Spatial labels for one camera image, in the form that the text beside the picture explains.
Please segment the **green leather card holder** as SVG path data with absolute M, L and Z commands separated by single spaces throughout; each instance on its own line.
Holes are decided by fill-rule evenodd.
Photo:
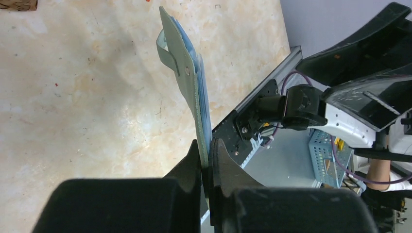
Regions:
M 179 90 L 195 121 L 201 167 L 207 168 L 212 127 L 202 55 L 196 52 L 178 20 L 162 6 L 159 12 L 162 30 L 156 39 L 158 56 L 175 74 Z

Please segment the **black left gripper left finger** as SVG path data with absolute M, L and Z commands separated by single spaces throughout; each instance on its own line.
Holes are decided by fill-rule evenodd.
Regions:
M 71 179 L 47 201 L 35 233 L 198 233 L 197 141 L 162 178 Z

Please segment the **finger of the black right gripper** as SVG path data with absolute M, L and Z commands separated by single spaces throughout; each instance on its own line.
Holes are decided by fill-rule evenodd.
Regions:
M 296 70 L 327 86 L 389 72 L 412 74 L 411 8 L 391 2 L 338 44 L 299 62 Z
M 412 109 L 412 65 L 331 87 L 322 99 L 380 132 Z

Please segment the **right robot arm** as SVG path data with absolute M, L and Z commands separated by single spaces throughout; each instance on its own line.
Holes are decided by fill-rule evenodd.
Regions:
M 389 3 L 338 44 L 301 60 L 295 73 L 326 86 L 281 88 L 256 94 L 234 123 L 243 140 L 276 129 L 320 129 L 352 148 L 372 147 L 376 133 L 412 109 L 411 8 Z

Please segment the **brown woven divided basket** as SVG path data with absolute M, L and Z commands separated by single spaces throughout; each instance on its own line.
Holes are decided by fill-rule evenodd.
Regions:
M 38 0 L 0 0 L 0 8 L 11 11 L 35 11 Z

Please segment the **person forearm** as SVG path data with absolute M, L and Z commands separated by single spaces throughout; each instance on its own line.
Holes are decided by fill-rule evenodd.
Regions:
M 389 182 L 390 181 L 391 161 L 373 159 L 370 162 L 367 179 L 374 182 Z M 388 184 L 367 183 L 371 189 L 385 191 L 388 189 Z

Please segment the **blue perforated crate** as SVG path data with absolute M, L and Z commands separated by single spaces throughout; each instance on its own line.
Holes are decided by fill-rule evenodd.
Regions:
M 335 163 L 335 158 L 338 158 L 341 165 L 348 166 L 353 149 L 345 142 L 343 142 L 343 148 L 339 149 L 337 145 L 331 145 L 331 140 L 330 134 L 314 130 L 308 144 L 309 152 L 316 181 L 340 188 L 346 172 Z

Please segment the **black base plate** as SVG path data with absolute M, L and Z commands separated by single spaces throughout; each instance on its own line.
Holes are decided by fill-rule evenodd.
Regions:
M 213 129 L 213 137 L 224 141 L 230 157 L 241 168 L 261 148 L 263 125 L 280 121 L 280 99 L 277 82 L 271 79 L 255 88 Z

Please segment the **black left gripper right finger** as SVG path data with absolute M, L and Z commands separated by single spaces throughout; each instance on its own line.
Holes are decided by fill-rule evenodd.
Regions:
M 266 187 L 210 144 L 210 224 L 217 233 L 376 233 L 363 201 L 341 189 Z

